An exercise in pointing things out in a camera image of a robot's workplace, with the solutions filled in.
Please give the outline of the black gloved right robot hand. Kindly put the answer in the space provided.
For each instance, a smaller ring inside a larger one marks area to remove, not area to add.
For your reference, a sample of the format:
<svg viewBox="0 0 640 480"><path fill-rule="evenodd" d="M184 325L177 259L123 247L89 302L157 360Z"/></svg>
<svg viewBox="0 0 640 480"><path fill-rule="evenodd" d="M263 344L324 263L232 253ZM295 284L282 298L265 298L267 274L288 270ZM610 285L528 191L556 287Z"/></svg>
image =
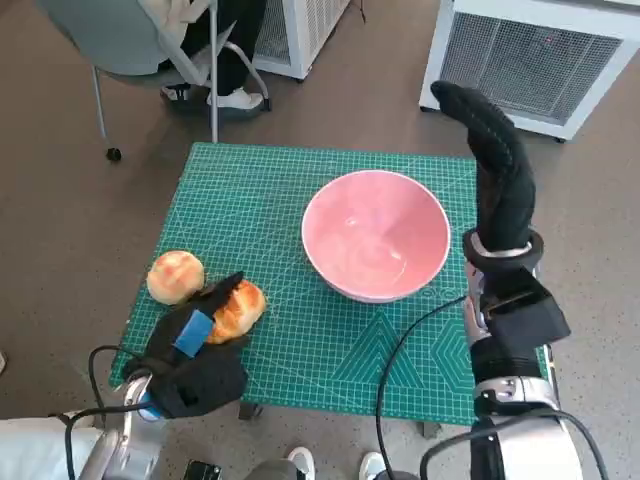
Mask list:
<svg viewBox="0 0 640 480"><path fill-rule="evenodd" d="M522 249L529 242L536 186L514 123L479 91L435 81L440 111L467 129L477 162L476 231L489 252Z"/></svg>

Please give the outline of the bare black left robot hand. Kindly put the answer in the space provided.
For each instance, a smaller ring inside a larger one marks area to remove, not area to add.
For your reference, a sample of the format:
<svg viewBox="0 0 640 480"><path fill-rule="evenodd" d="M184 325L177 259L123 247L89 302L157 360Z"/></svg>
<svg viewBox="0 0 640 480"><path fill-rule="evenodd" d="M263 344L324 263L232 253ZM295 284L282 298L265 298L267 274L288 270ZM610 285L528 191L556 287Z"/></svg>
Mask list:
<svg viewBox="0 0 640 480"><path fill-rule="evenodd" d="M243 279L243 273L234 273L172 307L157 322L143 354L122 368L127 378L151 375L149 401L163 417L206 415L244 394L248 374L241 355L248 337L222 344L207 341L219 325L214 312Z"/></svg>

